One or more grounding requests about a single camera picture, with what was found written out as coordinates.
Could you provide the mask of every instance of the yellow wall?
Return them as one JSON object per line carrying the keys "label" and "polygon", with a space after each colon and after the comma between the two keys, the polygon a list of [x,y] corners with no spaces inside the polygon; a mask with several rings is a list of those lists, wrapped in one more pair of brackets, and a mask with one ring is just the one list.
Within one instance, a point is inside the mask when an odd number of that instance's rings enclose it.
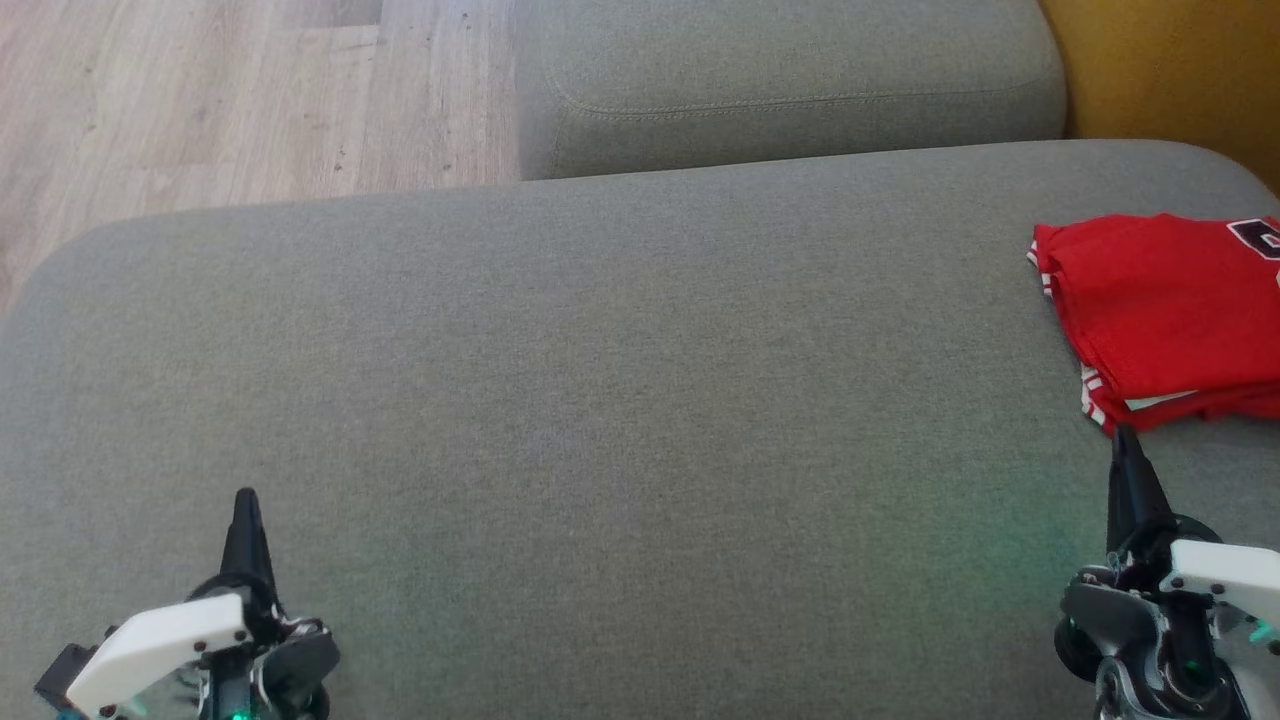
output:
{"label": "yellow wall", "polygon": [[1280,192],[1280,0],[1041,0],[1075,137],[1217,150]]}

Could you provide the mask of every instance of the wooden floor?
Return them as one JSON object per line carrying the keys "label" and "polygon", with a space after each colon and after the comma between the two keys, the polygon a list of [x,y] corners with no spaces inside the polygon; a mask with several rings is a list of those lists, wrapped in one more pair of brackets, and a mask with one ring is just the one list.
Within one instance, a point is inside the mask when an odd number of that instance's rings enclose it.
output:
{"label": "wooden floor", "polygon": [[0,0],[0,309],[95,225],[515,179],[517,0]]}

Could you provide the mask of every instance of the gray sofa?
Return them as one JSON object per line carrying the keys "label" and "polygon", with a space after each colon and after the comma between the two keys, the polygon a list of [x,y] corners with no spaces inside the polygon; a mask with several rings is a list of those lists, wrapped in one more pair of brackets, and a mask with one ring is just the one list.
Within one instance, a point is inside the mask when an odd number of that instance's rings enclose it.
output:
{"label": "gray sofa", "polygon": [[[0,691],[184,597],[253,486],[335,719],[1083,717],[1051,634],[1108,443],[1024,252],[1161,211],[1280,201],[1046,141],[100,228],[0,336]],[[1275,424],[1143,441],[1280,546]]]}
{"label": "gray sofa", "polygon": [[1036,0],[521,0],[525,179],[1060,137]]}

